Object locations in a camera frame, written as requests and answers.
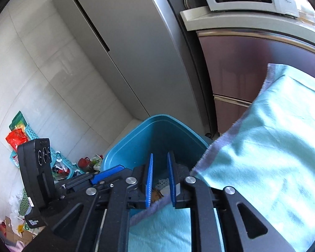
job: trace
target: red plastic bag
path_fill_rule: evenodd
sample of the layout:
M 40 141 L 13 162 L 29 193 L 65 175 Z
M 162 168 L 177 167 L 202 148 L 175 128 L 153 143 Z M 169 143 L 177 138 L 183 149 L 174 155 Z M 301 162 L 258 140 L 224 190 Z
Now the red plastic bag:
M 28 137 L 24 134 L 22 129 L 15 129 L 7 135 L 6 141 L 17 151 L 17 146 L 28 142 Z

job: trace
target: silver screw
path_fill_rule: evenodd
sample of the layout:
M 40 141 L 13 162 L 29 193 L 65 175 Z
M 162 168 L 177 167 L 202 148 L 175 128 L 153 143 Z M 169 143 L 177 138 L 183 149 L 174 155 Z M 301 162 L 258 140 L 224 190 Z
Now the silver screw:
M 227 194 L 234 194 L 235 192 L 236 192 L 236 190 L 233 188 L 233 187 L 231 187 L 231 186 L 227 186 L 226 188 L 225 188 L 225 192 L 227 193 Z
M 136 178 L 135 177 L 127 177 L 126 178 L 126 183 L 130 184 L 130 185 L 133 185 L 136 183 Z
M 87 195 L 95 195 L 97 193 L 97 190 L 95 188 L 88 188 L 85 192 Z
M 189 184 L 194 184 L 196 182 L 196 178 L 195 177 L 192 177 L 192 176 L 187 176 L 185 178 L 185 181 Z

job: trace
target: blue rubber strip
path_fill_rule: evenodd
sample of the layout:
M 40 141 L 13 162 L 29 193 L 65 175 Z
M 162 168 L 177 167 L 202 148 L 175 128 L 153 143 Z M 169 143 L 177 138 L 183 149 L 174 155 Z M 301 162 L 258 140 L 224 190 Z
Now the blue rubber strip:
M 173 161 L 170 154 L 167 154 L 167 168 L 169 171 L 169 187 L 170 187 L 170 198 L 173 203 L 173 207 L 176 205 L 176 185 L 174 179 Z
M 150 207 L 150 200 L 152 197 L 152 185 L 153 185 L 153 154 L 150 154 L 150 164 L 147 173 L 146 183 L 146 208 Z
M 106 171 L 103 171 L 101 173 L 98 173 L 96 174 L 96 176 L 91 180 L 91 183 L 93 185 L 97 184 L 98 182 L 100 182 L 101 180 L 111 176 L 111 175 L 114 175 L 115 173 L 118 173 L 120 171 L 122 171 L 123 169 L 125 169 L 124 166 L 122 165 L 118 165 L 118 166 L 115 166 L 113 168 L 110 168 Z

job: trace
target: trash bin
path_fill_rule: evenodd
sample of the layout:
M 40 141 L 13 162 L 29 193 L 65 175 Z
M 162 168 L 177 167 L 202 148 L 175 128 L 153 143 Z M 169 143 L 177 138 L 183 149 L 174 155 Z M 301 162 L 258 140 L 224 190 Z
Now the trash bin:
M 132 130 L 106 155 L 103 170 L 117 165 L 133 169 L 148 162 L 154 155 L 153 186 L 168 178 L 167 153 L 174 151 L 177 163 L 191 170 L 208 147 L 198 134 L 177 119 L 159 114 L 152 116 Z

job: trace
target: silver refrigerator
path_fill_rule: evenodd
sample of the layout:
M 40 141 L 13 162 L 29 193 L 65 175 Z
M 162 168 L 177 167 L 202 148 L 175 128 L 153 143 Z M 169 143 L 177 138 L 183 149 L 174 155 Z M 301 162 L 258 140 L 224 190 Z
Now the silver refrigerator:
M 53 0 L 86 55 L 130 113 L 165 113 L 199 135 L 217 131 L 196 33 L 179 12 L 206 0 Z

